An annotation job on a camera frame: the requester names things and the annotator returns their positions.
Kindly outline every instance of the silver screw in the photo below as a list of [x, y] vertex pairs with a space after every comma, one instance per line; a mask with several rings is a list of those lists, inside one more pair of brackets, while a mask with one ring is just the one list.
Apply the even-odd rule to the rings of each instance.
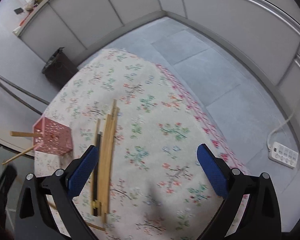
[[232, 169], [232, 174], [239, 175], [240, 173], [241, 173], [241, 171], [239, 169], [236, 169], [236, 168]]
[[58, 169], [57, 171], [56, 171], [56, 175], [57, 176], [61, 176], [63, 174], [63, 169]]
[[266, 172], [262, 173], [262, 177], [264, 177], [265, 179], [269, 179], [270, 178], [269, 174], [266, 173]]
[[33, 178], [33, 174], [32, 173], [29, 173], [27, 176], [26, 176], [26, 179], [27, 180], [31, 180]]

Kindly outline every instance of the white power strip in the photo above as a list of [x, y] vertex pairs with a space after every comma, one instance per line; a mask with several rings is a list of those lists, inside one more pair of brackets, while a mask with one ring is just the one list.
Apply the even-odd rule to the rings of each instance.
[[281, 143], [274, 142], [269, 159], [294, 169], [297, 166], [298, 153]]

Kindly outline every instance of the tablecloth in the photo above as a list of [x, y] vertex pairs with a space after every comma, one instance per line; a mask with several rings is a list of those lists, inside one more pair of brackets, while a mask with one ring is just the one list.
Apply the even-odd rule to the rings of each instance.
[[[118, 100], [118, 122], [106, 231], [99, 239], [196, 239], [222, 203], [196, 158], [206, 143], [213, 154], [247, 174], [244, 165], [188, 91], [165, 67], [124, 50], [106, 49], [58, 93], [44, 115], [71, 128], [74, 150], [64, 156], [35, 153], [35, 175], [66, 168], [92, 144]], [[82, 217], [90, 215], [90, 179], [73, 199]], [[245, 198], [228, 233], [242, 216]], [[60, 231], [68, 234], [52, 210]]]

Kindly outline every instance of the black trash bin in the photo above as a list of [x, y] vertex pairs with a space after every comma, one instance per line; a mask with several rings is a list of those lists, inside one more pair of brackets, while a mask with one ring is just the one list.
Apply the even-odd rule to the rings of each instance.
[[60, 89], [78, 72], [76, 66], [62, 52], [63, 48], [57, 49], [42, 69], [47, 79]]

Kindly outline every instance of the pink basket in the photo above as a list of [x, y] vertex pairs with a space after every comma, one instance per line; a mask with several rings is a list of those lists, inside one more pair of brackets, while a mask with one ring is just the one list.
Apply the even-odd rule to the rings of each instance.
[[70, 127], [47, 117], [41, 117], [33, 125], [33, 132], [43, 135], [33, 138], [33, 144], [39, 144], [34, 148], [36, 151], [64, 155], [73, 149]]

